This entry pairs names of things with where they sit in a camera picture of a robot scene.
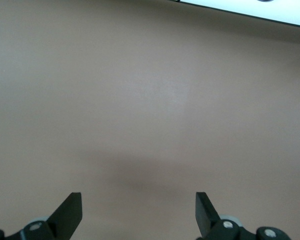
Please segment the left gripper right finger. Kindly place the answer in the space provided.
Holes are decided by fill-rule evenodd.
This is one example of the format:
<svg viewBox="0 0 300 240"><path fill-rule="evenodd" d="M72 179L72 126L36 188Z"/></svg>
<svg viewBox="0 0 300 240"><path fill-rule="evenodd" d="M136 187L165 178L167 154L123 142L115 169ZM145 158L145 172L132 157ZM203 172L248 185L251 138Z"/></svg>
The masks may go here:
<svg viewBox="0 0 300 240"><path fill-rule="evenodd" d="M221 217L205 192L195 195L195 219L201 234L196 240L292 240L275 227L262 226L252 233L237 218Z"/></svg>

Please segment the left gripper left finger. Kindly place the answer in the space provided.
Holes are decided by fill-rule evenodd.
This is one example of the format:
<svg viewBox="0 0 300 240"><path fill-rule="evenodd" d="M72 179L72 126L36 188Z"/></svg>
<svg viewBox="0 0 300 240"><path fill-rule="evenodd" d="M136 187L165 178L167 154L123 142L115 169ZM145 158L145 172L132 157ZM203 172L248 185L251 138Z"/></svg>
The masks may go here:
<svg viewBox="0 0 300 240"><path fill-rule="evenodd" d="M82 195L72 192L49 217L33 220L9 236L0 229L0 240L70 240L82 217Z"/></svg>

